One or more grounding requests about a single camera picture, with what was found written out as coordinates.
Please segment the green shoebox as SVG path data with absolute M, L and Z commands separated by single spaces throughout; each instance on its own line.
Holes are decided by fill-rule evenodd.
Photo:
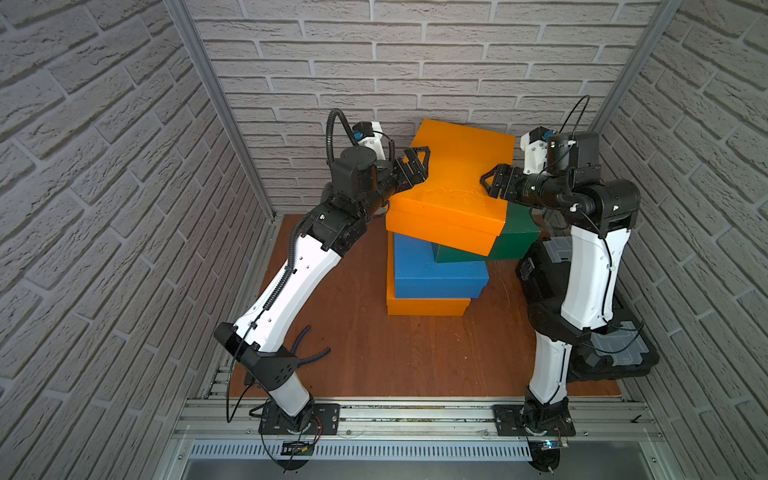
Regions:
M 519 260 L 524 257 L 540 233 L 541 228 L 534 222 L 528 207 L 509 203 L 505 226 L 488 255 L 479 255 L 435 243 L 432 244 L 432 253 L 437 263 Z

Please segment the orange shoebox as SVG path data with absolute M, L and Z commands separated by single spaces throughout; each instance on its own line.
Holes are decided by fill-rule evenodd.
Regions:
M 491 198 L 480 177 L 513 162 L 515 137 L 426 119 L 412 144 L 430 149 L 428 178 L 390 199 L 386 229 L 488 255 L 504 227 L 507 203 Z
M 386 306 L 390 316 L 461 317 L 470 299 L 400 299 L 395 296 L 394 237 L 387 233 Z

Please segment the blue shoebox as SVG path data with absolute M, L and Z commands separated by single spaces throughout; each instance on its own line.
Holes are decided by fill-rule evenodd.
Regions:
M 394 233 L 395 297 L 476 299 L 490 280 L 483 261 L 438 263 L 430 242 Z

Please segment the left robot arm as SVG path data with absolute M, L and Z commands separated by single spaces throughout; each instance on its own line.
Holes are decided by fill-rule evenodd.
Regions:
M 214 338 L 265 390 L 298 432 L 312 416 L 314 399 L 296 369 L 298 358 L 284 346 L 295 317 L 322 279 L 367 231 L 395 194 L 424 182 L 428 147 L 409 147 L 401 158 L 378 160 L 369 147 L 344 149 L 329 164 L 331 181 L 289 237 L 287 260 L 256 303 L 235 322 L 220 323 Z

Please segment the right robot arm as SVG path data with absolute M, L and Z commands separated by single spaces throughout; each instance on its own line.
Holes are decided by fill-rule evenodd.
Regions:
M 638 188 L 628 180 L 601 179 L 598 164 L 554 175 L 527 174 L 499 164 L 480 178 L 492 198 L 560 212 L 570 229 L 572 258 L 564 300 L 528 308 L 536 332 L 533 375 L 520 413 L 522 425 L 543 432 L 568 417 L 567 373 L 572 348 L 613 318 L 620 259 L 634 228 Z

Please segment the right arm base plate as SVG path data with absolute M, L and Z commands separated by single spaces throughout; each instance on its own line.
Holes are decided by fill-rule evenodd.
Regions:
M 492 406 L 494 424 L 500 437 L 576 435 L 574 422 L 565 402 L 543 407 L 532 404 L 498 404 Z

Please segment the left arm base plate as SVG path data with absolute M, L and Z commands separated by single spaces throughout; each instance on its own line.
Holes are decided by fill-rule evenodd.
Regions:
M 341 405 L 310 402 L 297 416 L 287 415 L 274 402 L 261 410 L 259 433 L 264 436 L 301 435 L 302 438 L 337 434 Z

